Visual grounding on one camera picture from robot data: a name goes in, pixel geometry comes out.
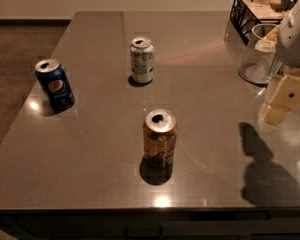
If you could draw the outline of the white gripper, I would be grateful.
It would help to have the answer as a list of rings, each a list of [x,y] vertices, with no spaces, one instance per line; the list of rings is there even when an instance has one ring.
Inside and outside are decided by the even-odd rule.
[[[284,64],[295,67],[268,85],[259,120],[280,125],[300,105],[300,15],[286,16],[279,26],[276,53]]]

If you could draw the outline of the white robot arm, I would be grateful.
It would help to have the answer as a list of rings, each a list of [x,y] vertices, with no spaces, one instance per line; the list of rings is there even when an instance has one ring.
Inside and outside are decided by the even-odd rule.
[[[300,105],[300,0],[275,27],[257,43],[258,48],[274,51],[283,73],[268,83],[265,101],[259,111],[261,122],[281,124]]]

